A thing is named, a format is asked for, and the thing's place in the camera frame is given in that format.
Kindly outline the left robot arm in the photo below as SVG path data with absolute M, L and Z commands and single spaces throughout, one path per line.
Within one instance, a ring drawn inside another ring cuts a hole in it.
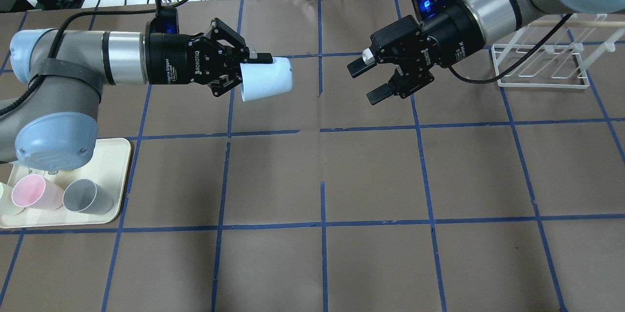
M 21 30 L 10 42 L 16 77 L 27 90 L 1 102 L 1 163 L 74 170 L 94 153 L 105 85 L 198 83 L 216 97 L 244 82 L 244 69 L 271 66 L 270 53 L 248 47 L 221 19 L 205 33 L 179 33 L 172 6 L 154 10 L 145 32 Z

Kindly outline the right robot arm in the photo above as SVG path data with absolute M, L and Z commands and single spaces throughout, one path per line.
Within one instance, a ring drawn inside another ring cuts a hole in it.
M 414 15 L 401 18 L 374 32 L 371 46 L 348 65 L 353 78 L 376 65 L 392 63 L 395 72 L 380 87 L 368 92 L 369 103 L 390 96 L 407 98 L 429 83 L 430 69 L 449 69 L 465 83 L 485 84 L 500 80 L 468 79 L 453 66 L 482 48 L 547 15 L 563 15 L 544 38 L 519 62 L 526 61 L 545 44 L 574 13 L 623 13 L 624 0 L 412 0 Z

